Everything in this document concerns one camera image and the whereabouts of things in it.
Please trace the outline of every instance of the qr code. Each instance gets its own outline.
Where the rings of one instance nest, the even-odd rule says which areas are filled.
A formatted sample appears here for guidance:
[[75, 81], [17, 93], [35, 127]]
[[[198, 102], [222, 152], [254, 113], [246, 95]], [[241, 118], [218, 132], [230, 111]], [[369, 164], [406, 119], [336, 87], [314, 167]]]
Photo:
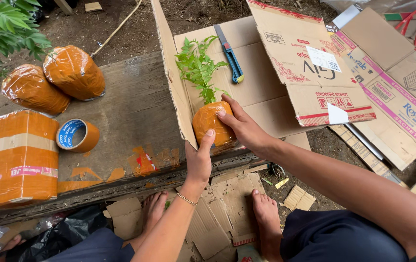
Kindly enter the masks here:
[[341, 69], [339, 68], [339, 65], [334, 62], [329, 61], [329, 66], [331, 67], [332, 70], [339, 71], [339, 72], [341, 71]]

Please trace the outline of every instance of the tape roll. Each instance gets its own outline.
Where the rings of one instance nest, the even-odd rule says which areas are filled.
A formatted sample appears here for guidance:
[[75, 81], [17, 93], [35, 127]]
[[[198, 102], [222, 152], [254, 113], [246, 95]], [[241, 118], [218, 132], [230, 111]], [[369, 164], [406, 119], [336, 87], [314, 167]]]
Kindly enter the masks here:
[[[79, 136], [82, 134], [84, 134], [83, 139], [80, 139]], [[66, 121], [56, 133], [56, 143], [60, 148], [77, 153], [86, 153], [92, 150], [99, 139], [98, 128], [79, 118]]]

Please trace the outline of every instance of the barcode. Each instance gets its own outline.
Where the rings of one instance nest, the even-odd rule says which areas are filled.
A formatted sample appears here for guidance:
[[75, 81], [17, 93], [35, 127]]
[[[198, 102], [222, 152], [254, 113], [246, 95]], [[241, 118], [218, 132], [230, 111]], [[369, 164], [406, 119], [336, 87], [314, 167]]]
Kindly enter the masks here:
[[265, 33], [265, 34], [266, 34], [266, 37], [282, 40], [282, 37], [280, 37], [278, 35], [273, 35], [273, 34], [269, 34], [269, 33]]
[[377, 86], [373, 85], [371, 86], [371, 89], [373, 89], [380, 98], [383, 98], [385, 101], [389, 100], [389, 97], [384, 92], [382, 92]]
[[329, 66], [331, 67], [332, 70], [339, 71], [339, 72], [341, 71], [338, 64], [336, 64], [334, 62], [329, 61]]

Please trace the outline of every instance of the bare foot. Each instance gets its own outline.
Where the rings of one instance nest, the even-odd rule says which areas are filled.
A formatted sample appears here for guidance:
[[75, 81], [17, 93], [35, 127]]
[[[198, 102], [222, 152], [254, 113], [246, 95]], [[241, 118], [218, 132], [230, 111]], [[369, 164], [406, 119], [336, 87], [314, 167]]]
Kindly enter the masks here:
[[260, 241], [263, 256], [269, 262], [282, 261], [279, 253], [282, 232], [277, 203], [257, 189], [252, 191], [253, 211], [260, 228]]
[[168, 199], [168, 192], [164, 190], [163, 192], [157, 192], [147, 197], [145, 201], [143, 201], [142, 234], [134, 239], [124, 241], [122, 247], [125, 247], [128, 243], [130, 243], [134, 251], [137, 251], [147, 235], [150, 233], [156, 223], [158, 223], [158, 220], [160, 220], [160, 218], [163, 216], [166, 199]]
[[13, 249], [15, 246], [23, 244], [25, 239], [22, 239], [21, 235], [15, 235], [13, 239], [7, 242], [6, 246], [0, 251], [0, 262], [6, 261], [6, 251]]

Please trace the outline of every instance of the blue tape label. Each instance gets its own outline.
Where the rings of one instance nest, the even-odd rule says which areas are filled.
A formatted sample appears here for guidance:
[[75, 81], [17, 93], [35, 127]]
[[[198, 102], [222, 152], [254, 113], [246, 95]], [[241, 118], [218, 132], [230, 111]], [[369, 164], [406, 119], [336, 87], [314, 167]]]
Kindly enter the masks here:
[[60, 130], [59, 132], [59, 141], [61, 146], [64, 147], [73, 147], [72, 144], [72, 136], [74, 136], [74, 133], [77, 131], [77, 129], [83, 127], [85, 125], [84, 122], [75, 119], [67, 122]]

